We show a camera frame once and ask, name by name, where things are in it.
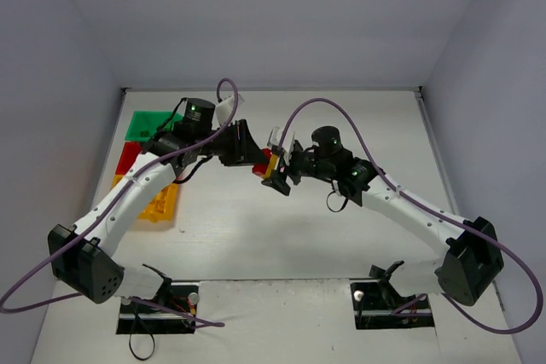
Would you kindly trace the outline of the yellow lego brick piece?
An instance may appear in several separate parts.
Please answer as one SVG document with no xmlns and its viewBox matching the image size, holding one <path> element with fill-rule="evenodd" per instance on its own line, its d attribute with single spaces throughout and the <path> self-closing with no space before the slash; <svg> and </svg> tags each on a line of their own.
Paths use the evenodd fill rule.
<svg viewBox="0 0 546 364">
<path fill-rule="evenodd" d="M 277 165 L 278 165 L 278 162 L 279 162 L 279 156 L 278 155 L 275 155 L 275 154 L 272 154 L 270 156 L 270 162 L 267 166 L 267 169 L 264 173 L 264 179 L 269 179 L 272 172 L 276 169 Z"/>
</svg>

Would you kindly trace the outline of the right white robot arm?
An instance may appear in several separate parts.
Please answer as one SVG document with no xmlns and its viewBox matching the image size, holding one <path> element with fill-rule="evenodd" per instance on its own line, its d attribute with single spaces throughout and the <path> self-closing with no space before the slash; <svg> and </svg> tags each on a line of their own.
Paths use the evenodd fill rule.
<svg viewBox="0 0 546 364">
<path fill-rule="evenodd" d="M 429 204 L 417 206 L 402 195 L 389 176 L 381 176 L 366 159 L 344 148 L 340 132 L 333 126 L 316 129 L 313 146 L 304 148 L 293 139 L 288 148 L 278 141 L 279 128 L 272 129 L 267 147 L 270 164 L 263 185 L 289 195 L 291 187 L 310 177 L 326 182 L 336 194 L 360 207 L 375 211 L 397 223 L 428 245 L 438 259 L 424 266 L 426 275 L 413 283 L 400 275 L 404 263 L 389 269 L 376 266 L 371 276 L 406 297 L 420 292 L 445 293 L 454 301 L 473 306 L 501 272 L 502 254 L 491 242 L 493 224 L 483 217 L 469 221 Z"/>
</svg>

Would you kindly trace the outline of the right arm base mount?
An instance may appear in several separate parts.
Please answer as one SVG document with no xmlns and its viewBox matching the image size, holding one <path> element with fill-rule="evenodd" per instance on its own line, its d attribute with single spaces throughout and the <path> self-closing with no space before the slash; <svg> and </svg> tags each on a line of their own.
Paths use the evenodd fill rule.
<svg viewBox="0 0 546 364">
<path fill-rule="evenodd" d="M 357 330 L 404 330 L 434 327 L 427 295 L 401 297 L 390 286 L 378 281 L 350 284 Z"/>
</svg>

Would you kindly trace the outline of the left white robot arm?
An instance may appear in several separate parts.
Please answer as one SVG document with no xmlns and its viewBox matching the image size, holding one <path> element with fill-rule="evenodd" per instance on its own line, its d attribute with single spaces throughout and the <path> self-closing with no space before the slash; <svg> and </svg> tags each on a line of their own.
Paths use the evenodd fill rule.
<svg viewBox="0 0 546 364">
<path fill-rule="evenodd" d="M 218 104 L 189 98 L 182 119 L 157 129 L 92 211 L 70 228 L 57 225 L 49 232 L 54 277 L 97 304 L 111 297 L 153 300 L 165 292 L 170 280 L 164 274 L 124 267 L 114 254 L 144 208 L 198 157 L 217 157 L 225 166 L 267 163 L 247 122 L 234 119 L 239 103 L 237 95 Z"/>
</svg>

